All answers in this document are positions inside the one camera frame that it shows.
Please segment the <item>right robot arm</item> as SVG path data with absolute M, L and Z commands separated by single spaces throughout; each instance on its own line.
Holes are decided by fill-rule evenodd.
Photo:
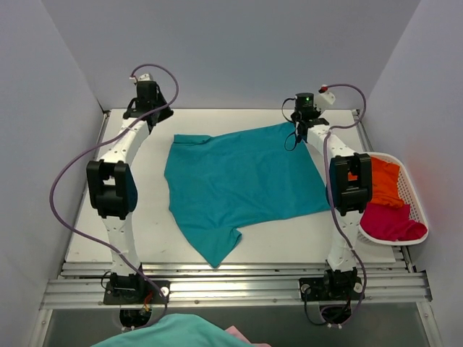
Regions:
M 318 94 L 297 93 L 290 116 L 296 143 L 313 146 L 323 157 L 326 195 L 335 229 L 327 263 L 333 272 L 351 273 L 356 268 L 355 244 L 360 219 L 373 196 L 371 157 L 346 145 L 322 113 L 335 96 L 323 88 Z

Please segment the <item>teal t-shirt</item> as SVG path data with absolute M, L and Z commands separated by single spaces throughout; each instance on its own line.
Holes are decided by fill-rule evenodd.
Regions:
M 212 267 L 241 242 L 241 227 L 329 210 L 304 145 L 287 150 L 288 123 L 209 135 L 176 134 L 164 176 L 179 230 Z

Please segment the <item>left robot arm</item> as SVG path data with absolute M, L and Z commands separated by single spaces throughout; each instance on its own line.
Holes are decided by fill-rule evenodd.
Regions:
M 129 303 L 138 303 L 146 293 L 145 281 L 133 270 L 142 267 L 132 231 L 138 191 L 131 165 L 154 126 L 174 114 L 149 74 L 143 74 L 135 86 L 136 96 L 123 114 L 119 139 L 86 168 L 90 204 L 105 225 L 109 244 L 115 248 L 111 251 L 111 290 L 119 290 Z

